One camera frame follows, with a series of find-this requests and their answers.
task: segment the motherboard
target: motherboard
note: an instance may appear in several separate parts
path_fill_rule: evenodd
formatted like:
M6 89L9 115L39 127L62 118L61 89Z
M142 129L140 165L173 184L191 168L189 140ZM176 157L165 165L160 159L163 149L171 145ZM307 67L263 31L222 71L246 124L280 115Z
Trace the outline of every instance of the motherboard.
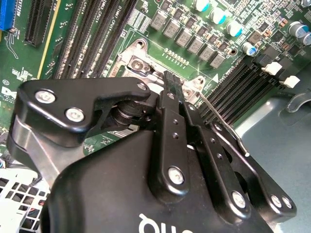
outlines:
M18 86L35 79L137 77L163 89L166 70L206 123L233 124L311 60L311 11L301 0L0 0L0 131ZM137 130L85 141L90 154Z

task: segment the screw head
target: screw head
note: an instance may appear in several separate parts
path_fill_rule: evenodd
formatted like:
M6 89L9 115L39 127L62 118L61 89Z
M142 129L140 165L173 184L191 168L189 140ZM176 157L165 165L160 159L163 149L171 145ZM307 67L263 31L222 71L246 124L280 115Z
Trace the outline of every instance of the screw head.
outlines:
M271 200L273 202L273 204L277 207L277 208L281 208L282 207L282 203L280 201L280 199L275 196L275 195L271 195Z
M80 109L69 108L65 112L66 117L74 122L81 122L84 120L84 114Z
M189 104L189 108L193 111L195 110L195 107L192 104Z
M219 124L214 124L215 128L218 130L218 131L222 131L222 127L219 125Z
M56 100L55 95L49 91L38 91L35 93L35 98L40 103L53 103Z
M137 86L141 89L141 90L147 90L147 88L145 87L145 84L143 83L138 83Z
M245 208L246 207L246 202L244 200L244 197L237 191L232 192L232 198L234 200L234 203L240 207L240 208Z
M292 204L290 200L288 200L286 197L282 197L282 200L288 208L292 209Z
M184 176L177 168L170 167L168 173L171 181L174 184L182 184L184 182Z
M170 97L171 99L175 99L175 97L172 93L167 93L167 96Z

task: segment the blue slot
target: blue slot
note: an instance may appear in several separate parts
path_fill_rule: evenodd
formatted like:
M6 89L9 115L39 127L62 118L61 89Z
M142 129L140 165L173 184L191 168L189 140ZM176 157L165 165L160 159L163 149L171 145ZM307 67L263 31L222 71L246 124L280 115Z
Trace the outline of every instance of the blue slot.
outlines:
M0 0L0 30L8 30L13 27L16 0Z

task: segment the electrolytic capacitor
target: electrolytic capacitor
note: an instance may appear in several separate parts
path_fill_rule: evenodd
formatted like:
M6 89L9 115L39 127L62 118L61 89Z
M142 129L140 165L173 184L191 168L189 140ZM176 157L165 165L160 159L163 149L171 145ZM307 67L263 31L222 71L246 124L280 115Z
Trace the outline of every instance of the electrolytic capacitor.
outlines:
M230 36L236 37L242 34L243 27L237 21L231 21L227 24L226 31Z
M253 46L251 43L249 42L245 42L242 45L242 50L245 52L246 55L248 56L252 56L257 52L257 49L255 48L255 46Z
M298 38L297 40L304 45L311 45L311 32L307 32L304 37Z
M209 7L209 0L193 0L193 6L199 12L206 11Z
M225 21L225 12L216 7L210 12L209 17L215 24L222 24Z
M297 37L297 38L304 37L308 31L309 31L308 26L304 25L298 21L291 23L289 28L288 28L288 33Z

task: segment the black dimm slot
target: black dimm slot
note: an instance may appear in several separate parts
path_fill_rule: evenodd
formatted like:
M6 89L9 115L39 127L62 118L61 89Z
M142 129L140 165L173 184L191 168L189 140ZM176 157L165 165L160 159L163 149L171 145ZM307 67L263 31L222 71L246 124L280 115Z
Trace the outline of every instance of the black dimm slot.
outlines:
M236 111L239 106L249 101L247 97L250 97L251 95L254 94L254 92L256 92L256 90L262 88L264 85L263 82L265 83L265 80L263 79L251 79L251 83L249 83L249 85L246 86L249 88L248 91L244 93L240 92L240 94L235 97L234 102L232 104L227 103L223 108L221 108L218 111L220 115L222 116L222 118L227 119L229 116L231 116L230 113ZM214 117L210 118L207 122L211 122L213 119Z
M65 65L64 70L62 72L62 76L61 76L62 79L68 79L69 78L67 76L67 73L68 73L68 70L69 70L69 67L70 67L70 62L71 62L71 60L73 58L74 51L76 50L76 48L78 46L79 38L81 37L82 33L84 32L84 26L85 26L85 24L87 22L88 14L91 11L91 8L93 6L94 1L95 0L89 0L87 2L87 4L86 4L86 9L85 9L84 14L82 16L81 25L79 25L79 27L78 27L78 31L76 33L75 39L73 40L73 44L72 44L71 50L70 50L68 58L66 60L66 65Z
M232 103L238 95L240 95L249 85L251 82L254 81L254 76L256 77L256 74L250 70L248 74L244 74L244 77L241 77L240 82L236 82L231 87L232 91L230 91L228 94L222 95L219 100L221 100L223 97L225 97L224 100L221 102L217 102L216 104L216 110L218 112L221 112L224 108L226 108L230 103ZM211 112L208 116L206 116L205 120L206 122L210 122L214 119L214 114Z
M135 9L137 2L138 0L127 1L126 6L123 8L123 12L121 12L122 17L119 17L116 22L117 30L115 30L114 33L110 34L109 38L105 43L107 46L105 46L105 49L103 50L99 58L99 61L101 61L100 64L96 69L94 69L95 72L93 77L100 77L103 73L107 62L113 52L113 49L115 48L119 37L121 36L121 33L123 32L125 25L127 24L127 21L129 20L133 10Z
M118 6L119 6L120 0L110 0L109 4L106 3L106 7L104 9L104 12L102 13L100 19L99 19L99 27L96 29L96 34L92 40L92 43L90 47L91 50L88 50L86 52L86 55L81 63L80 71L82 73L79 73L77 78L86 78L87 73L90 70L92 63L95 60L95 57L98 53L98 50L100 49L100 46L102 45L102 42L106 36L106 33L109 29L110 22L112 18L114 17Z
M60 73L61 73L61 69L62 69L62 64L64 63L66 51L69 49L70 41L74 37L75 28L77 26L77 21L78 21L78 18L79 18L79 15L80 15L80 12L82 10L84 2L85 2L85 0L79 0L78 3L74 7L73 14L72 14L72 17L71 17L70 23L69 23L70 26L68 29L68 33L66 34L64 42L63 42L62 50L60 52L61 56L58 59L58 65L57 65L56 72L54 73L53 79L60 79L61 78Z
M237 82L239 78L248 70L247 65L244 63L240 63L230 74L229 76L218 85L214 91L207 97L207 99L214 105L219 97L221 97L224 93L227 93L232 84ZM208 107L204 104L199 108L201 116L204 117L208 112Z
M92 25L95 21L96 18L96 13L98 12L99 8L100 8L100 4L101 4L102 0L95 0L88 12L88 15L86 17L85 23L82 24L82 32L81 32L81 36L79 36L75 41L77 41L77 45L74 46L74 50L72 56L70 57L70 59L68 60L68 64L69 64L69 71L65 74L67 79L72 78L74 72L75 72L75 66L78 63L80 54L83 51L83 48L87 42L87 38L89 36L89 33L91 31Z
M265 95L267 95L273 89L272 85L267 85L263 90L260 90L259 93L255 93L253 97L250 97L250 101L237 113L231 114L231 118L228 120L228 124L234 123L240 117L242 117L249 109L254 106L256 102L262 99Z

